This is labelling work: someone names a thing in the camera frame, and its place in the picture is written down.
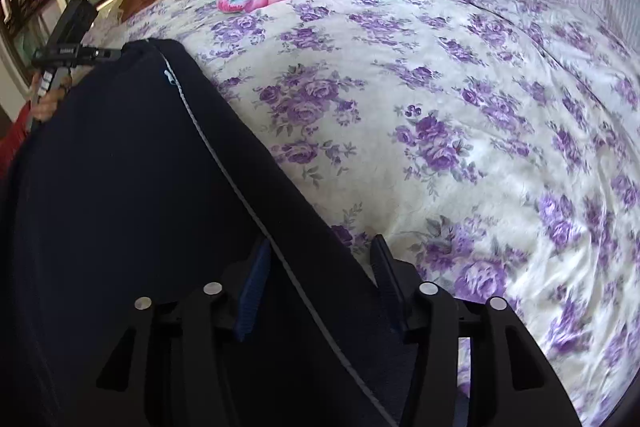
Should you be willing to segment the person's left hand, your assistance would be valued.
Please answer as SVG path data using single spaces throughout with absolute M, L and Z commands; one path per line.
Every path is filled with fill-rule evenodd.
M 43 98 L 40 98 L 39 102 L 30 106 L 29 116 L 32 117 L 32 120 L 40 122 L 40 124 L 49 121 L 64 100 L 65 95 L 70 91 L 72 84 L 72 77 L 64 75 L 60 87 L 51 89 Z

